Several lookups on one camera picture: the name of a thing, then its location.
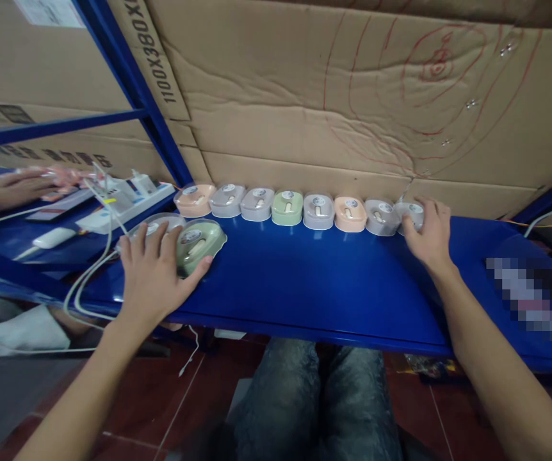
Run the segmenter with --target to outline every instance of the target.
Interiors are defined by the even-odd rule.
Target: cardboard box
[[[381,13],[552,28],[552,0],[279,0]]]
[[[416,177],[457,214],[491,218],[552,186],[552,29],[268,1],[147,5],[216,181],[344,191],[363,177],[361,195],[386,181],[393,198]]]
[[[142,0],[119,3],[125,11],[133,4],[145,8]],[[149,15],[120,21],[123,29],[126,24],[134,32],[127,30],[129,45],[162,112],[187,120]],[[71,0],[0,0],[0,101],[101,112],[130,109]]]
[[[21,122],[47,122],[88,115],[96,113],[28,104],[0,104],[0,128]],[[177,122],[168,121],[167,124],[193,178],[196,181],[210,181],[210,174],[191,129]],[[137,120],[0,146],[0,166],[17,168],[55,163],[83,170],[89,170],[93,163],[97,163],[117,177],[129,177],[131,169],[135,168],[161,181],[173,181]]]

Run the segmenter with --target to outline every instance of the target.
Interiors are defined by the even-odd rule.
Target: red tile floor
[[[261,361],[267,337],[217,339],[218,352],[195,354],[182,377],[189,350],[172,347],[169,359],[135,359],[93,460],[164,461],[193,434],[227,415],[238,380],[250,378]],[[506,459],[474,392],[461,386],[429,386],[415,375],[396,373],[385,354],[387,379],[398,424],[435,455],[450,460]],[[77,372],[68,376],[0,448],[0,461],[13,459]]]

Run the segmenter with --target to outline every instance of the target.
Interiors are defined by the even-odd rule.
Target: screw
[[[502,48],[502,50],[500,50],[500,56],[504,56],[506,53],[510,52],[512,49],[513,49],[513,45],[508,44],[506,47],[504,47],[504,48]]]

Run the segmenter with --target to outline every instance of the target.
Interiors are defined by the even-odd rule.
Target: finger
[[[15,184],[14,187],[21,188],[24,190],[41,190],[55,186],[54,179],[51,177],[46,178],[32,178],[32,179],[23,179],[22,181]]]
[[[438,210],[438,217],[441,220],[442,225],[449,226],[449,220],[451,219],[451,208],[442,202],[436,202],[436,208]]]
[[[158,259],[159,252],[161,251],[161,242],[163,236],[167,232],[167,223],[161,223],[159,227],[154,231],[146,244],[146,256],[151,259]]]
[[[431,224],[438,221],[438,212],[436,210],[436,203],[434,202],[434,200],[428,197],[424,197],[423,195],[416,196],[415,200],[423,205],[424,223],[427,222],[428,224]]]
[[[139,261],[143,258],[143,253],[146,246],[146,233],[148,232],[148,224],[141,223],[137,230],[133,241],[131,242],[131,258],[133,261]]]
[[[404,238],[407,243],[412,243],[419,237],[415,225],[412,222],[412,218],[409,215],[402,218],[402,229],[404,230]]]
[[[26,170],[20,173],[11,173],[0,177],[0,186],[10,186],[11,184],[15,184],[16,182],[20,182],[24,179],[38,178],[43,173],[44,172],[41,170]]]
[[[177,226],[163,237],[163,246],[161,247],[161,259],[172,262],[176,260],[176,249],[178,245],[178,237],[182,232],[182,226]]]
[[[210,266],[212,265],[212,260],[213,258],[211,256],[206,256],[205,258],[203,258],[201,261],[199,261],[199,264],[197,265],[193,273],[189,275],[186,279],[182,280],[182,282],[180,282],[181,288],[186,293],[186,296],[190,295],[193,290],[195,290],[197,284],[210,269]]]
[[[18,192],[14,195],[14,197],[19,205],[23,205],[25,203],[32,202],[33,200],[36,200],[40,197],[43,197],[44,195],[47,195],[51,192],[56,192],[56,191],[58,191],[58,188],[56,186],[51,186],[46,189]]]
[[[120,260],[125,273],[131,269],[133,257],[131,256],[131,240],[127,236],[120,237]]]

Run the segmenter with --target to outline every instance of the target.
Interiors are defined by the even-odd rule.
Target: knee
[[[314,343],[311,341],[277,337],[270,339],[266,353],[278,355],[283,358],[290,357],[292,359],[316,356]]]

